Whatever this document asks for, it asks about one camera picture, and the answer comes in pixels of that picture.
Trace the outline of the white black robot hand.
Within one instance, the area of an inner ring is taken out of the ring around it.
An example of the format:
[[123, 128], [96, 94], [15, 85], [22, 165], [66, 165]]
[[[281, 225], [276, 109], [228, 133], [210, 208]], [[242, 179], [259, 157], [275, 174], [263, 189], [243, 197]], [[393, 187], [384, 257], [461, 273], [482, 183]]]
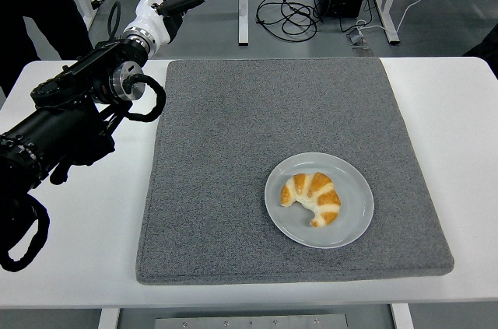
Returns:
[[124, 29], [122, 37], [137, 40], [153, 54], [163, 44], [174, 40], [184, 15], [208, 0], [140, 0], [135, 19]]

